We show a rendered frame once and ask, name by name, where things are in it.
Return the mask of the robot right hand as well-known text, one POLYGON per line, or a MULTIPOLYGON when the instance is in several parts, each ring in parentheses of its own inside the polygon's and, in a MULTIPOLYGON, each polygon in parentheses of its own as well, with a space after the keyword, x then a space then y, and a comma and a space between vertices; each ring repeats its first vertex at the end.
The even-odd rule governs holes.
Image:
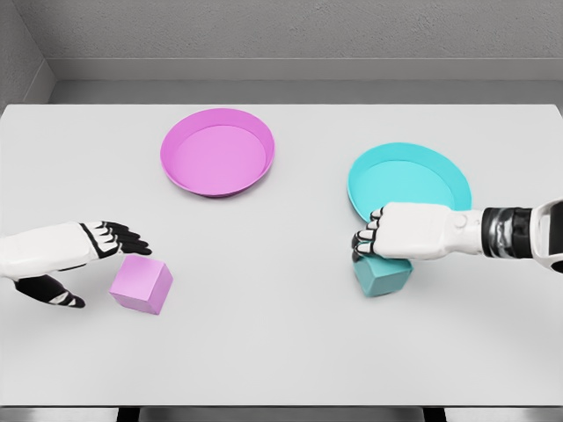
POLYGON ((353 236, 356 256, 433 260, 453 252, 465 217, 434 204, 392 202, 374 210, 365 229, 353 236))

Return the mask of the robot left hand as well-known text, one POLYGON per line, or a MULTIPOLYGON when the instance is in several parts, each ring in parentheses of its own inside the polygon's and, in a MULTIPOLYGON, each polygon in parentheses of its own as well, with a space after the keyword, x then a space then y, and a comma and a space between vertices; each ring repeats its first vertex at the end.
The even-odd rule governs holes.
POLYGON ((0 277, 38 302, 82 309, 53 272, 73 270, 117 254, 149 256, 149 244, 118 222, 65 222, 0 238, 0 277))

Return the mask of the pink plate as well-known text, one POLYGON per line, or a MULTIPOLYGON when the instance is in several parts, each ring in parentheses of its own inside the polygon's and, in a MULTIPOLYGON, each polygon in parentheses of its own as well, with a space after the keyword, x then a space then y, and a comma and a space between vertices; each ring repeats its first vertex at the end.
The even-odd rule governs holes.
POLYGON ((258 182, 274 154, 274 135, 261 119, 238 109, 212 108, 188 115, 169 130, 160 161, 176 186, 225 197, 258 182))

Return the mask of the pink block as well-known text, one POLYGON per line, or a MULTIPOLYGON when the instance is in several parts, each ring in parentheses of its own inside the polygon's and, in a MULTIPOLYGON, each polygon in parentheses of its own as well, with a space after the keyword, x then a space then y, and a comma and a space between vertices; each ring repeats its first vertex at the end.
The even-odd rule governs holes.
POLYGON ((172 282, 172 274, 164 261, 127 255, 109 294, 124 308, 159 315, 172 282))

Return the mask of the cyan block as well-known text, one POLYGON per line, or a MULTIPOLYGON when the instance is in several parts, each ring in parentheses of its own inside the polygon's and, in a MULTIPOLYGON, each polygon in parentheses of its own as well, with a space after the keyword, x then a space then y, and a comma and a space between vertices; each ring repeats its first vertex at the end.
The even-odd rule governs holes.
POLYGON ((407 259, 378 256, 358 258, 353 263, 356 279, 367 297, 377 297, 401 290, 408 281, 413 265, 407 259))

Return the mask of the cyan plate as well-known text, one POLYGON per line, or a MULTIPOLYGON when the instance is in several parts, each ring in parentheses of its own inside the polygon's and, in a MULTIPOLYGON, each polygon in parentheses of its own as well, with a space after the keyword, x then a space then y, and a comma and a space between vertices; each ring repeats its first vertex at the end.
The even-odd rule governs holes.
POLYGON ((472 208, 472 190, 462 171, 439 152, 413 143, 391 142, 355 159, 347 177, 348 198, 364 220, 390 202, 472 208))

